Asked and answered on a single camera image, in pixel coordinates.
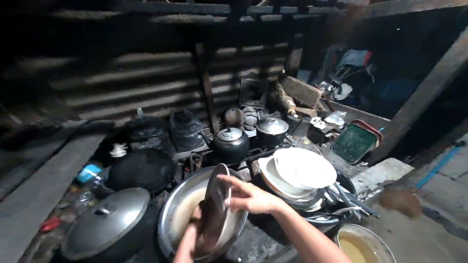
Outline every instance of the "hand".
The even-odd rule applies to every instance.
[[[235,176],[218,175],[218,178],[232,185],[232,197],[226,199],[224,205],[233,210],[243,209],[253,214],[270,214],[285,204],[280,198]]]

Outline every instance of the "white bowl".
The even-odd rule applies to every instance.
[[[327,159],[302,148],[278,149],[276,170],[288,184],[304,190],[327,187],[336,181],[336,170]]]
[[[273,156],[258,159],[258,166],[267,186],[284,198],[301,198],[311,194],[314,190],[304,190],[285,182],[276,170]]]

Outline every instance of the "stack of plates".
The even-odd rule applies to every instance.
[[[265,184],[291,207],[317,211],[325,197],[321,188],[336,180],[336,171],[322,156],[302,148],[278,149],[258,159]]]

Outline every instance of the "aluminum pot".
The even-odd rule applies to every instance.
[[[255,124],[260,145],[274,148],[283,142],[289,125],[278,118],[263,118]]]
[[[85,211],[68,232],[60,255],[65,262],[125,262],[154,233],[158,209],[143,188],[112,194]]]
[[[214,168],[215,166],[206,167],[193,173],[190,178],[184,180],[174,189],[174,191],[172,191],[167,202],[162,208],[158,223],[158,243],[161,251],[170,261],[172,261],[176,254],[178,241],[183,235],[183,231],[185,229],[184,227],[177,227],[174,225],[175,221],[181,219],[181,215],[178,214],[179,211],[177,209],[182,207],[184,212],[187,212],[190,210],[189,208],[186,209],[184,207],[187,204],[187,201],[189,201],[192,206],[195,206],[204,199],[205,190],[203,189],[206,189],[208,186],[208,181]],[[242,177],[235,171],[229,169],[229,172],[232,176],[236,176],[242,180]],[[227,237],[223,238],[225,243],[221,244],[220,247],[213,252],[205,256],[197,257],[195,262],[210,262],[224,254],[241,234],[248,214],[249,213],[247,211],[243,210],[239,210],[237,213],[232,213],[235,217],[234,222],[236,223],[235,227],[232,228],[233,231],[231,233],[227,233]],[[189,215],[185,214],[184,216],[184,221],[180,226],[186,226],[190,219]]]
[[[342,244],[340,244],[340,240],[342,238],[347,239],[348,242],[354,240],[356,242],[355,245],[360,244],[362,248],[365,248],[365,251],[361,251],[361,253],[364,257],[368,256],[369,259],[373,259],[372,262],[396,263],[392,251],[388,248],[385,242],[374,234],[374,232],[363,226],[344,224],[338,229],[336,235],[333,237],[333,241],[341,249],[343,249]]]

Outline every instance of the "kettle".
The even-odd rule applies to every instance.
[[[210,141],[201,131],[206,145],[220,155],[224,163],[234,164],[242,161],[249,154],[249,137],[238,128],[227,128],[218,132]]]

